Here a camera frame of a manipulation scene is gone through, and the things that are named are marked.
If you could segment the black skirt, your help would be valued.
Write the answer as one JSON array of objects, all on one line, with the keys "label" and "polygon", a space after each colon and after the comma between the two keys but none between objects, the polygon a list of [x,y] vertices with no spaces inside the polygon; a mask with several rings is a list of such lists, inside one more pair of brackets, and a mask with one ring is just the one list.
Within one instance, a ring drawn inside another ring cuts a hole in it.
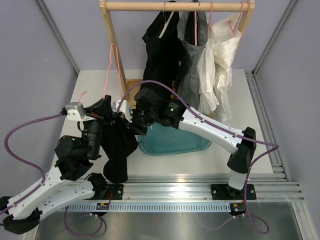
[{"label": "black skirt", "polygon": [[103,127],[101,147],[108,157],[103,174],[113,184],[122,184],[128,180],[127,157],[138,147],[135,135],[121,120]]}]

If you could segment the pink wire hanger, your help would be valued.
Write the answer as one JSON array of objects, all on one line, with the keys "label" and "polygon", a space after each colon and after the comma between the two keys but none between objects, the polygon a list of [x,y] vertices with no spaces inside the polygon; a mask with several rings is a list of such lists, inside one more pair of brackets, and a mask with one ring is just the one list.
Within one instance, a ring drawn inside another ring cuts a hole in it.
[{"label": "pink wire hanger", "polygon": [[[120,54],[118,50],[118,46],[116,43],[111,43],[110,45],[110,52],[109,52],[109,65],[107,68],[107,74],[106,74],[106,79],[105,79],[105,86],[104,86],[104,92],[102,99],[104,100],[107,95],[107,90],[108,90],[108,84],[109,84],[109,78],[110,78],[110,71],[111,71],[111,66],[113,64],[113,59],[112,59],[112,53],[115,53],[114,60],[116,61],[116,67],[120,68]],[[120,86],[120,94],[123,92],[123,87],[122,87],[122,78],[121,78],[121,73],[118,71],[118,79],[119,79],[119,86]],[[85,90],[82,92],[79,97],[78,97],[78,102],[81,102],[81,99],[83,95],[85,95],[88,91]]]}]

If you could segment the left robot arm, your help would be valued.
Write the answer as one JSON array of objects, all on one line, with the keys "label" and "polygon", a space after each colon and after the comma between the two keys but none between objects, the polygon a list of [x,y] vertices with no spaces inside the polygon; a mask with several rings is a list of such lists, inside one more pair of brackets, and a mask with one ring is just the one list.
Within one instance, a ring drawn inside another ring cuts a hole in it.
[{"label": "left robot arm", "polygon": [[[89,107],[81,102],[67,104],[60,113],[23,123],[12,129],[4,139],[7,152],[20,162],[40,171],[41,178],[25,191],[0,199],[0,212],[7,216],[1,225],[8,232],[24,234],[38,226],[46,217],[80,200],[100,200],[108,194],[108,184],[100,173],[91,173],[75,187],[58,192],[62,187],[79,180],[101,157],[103,129],[114,123],[111,96],[105,95]],[[9,137],[28,125],[66,116],[69,121],[83,123],[81,136],[62,136],[54,152],[57,161],[45,173],[38,165],[14,154]]]}]

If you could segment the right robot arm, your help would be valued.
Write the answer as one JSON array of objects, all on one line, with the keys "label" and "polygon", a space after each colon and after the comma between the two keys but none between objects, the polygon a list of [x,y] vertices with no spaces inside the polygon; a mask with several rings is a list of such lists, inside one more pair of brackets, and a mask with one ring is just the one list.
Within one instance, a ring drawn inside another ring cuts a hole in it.
[{"label": "right robot arm", "polygon": [[143,135],[148,126],[160,124],[196,134],[222,147],[230,154],[228,182],[213,185],[211,189],[221,194],[222,199],[244,198],[248,190],[250,164],[257,147],[253,128],[240,130],[229,127],[205,116],[179,97],[165,100],[150,88],[141,89],[134,99],[135,109],[130,109],[124,98],[112,106],[117,115],[125,118],[129,129]]}]

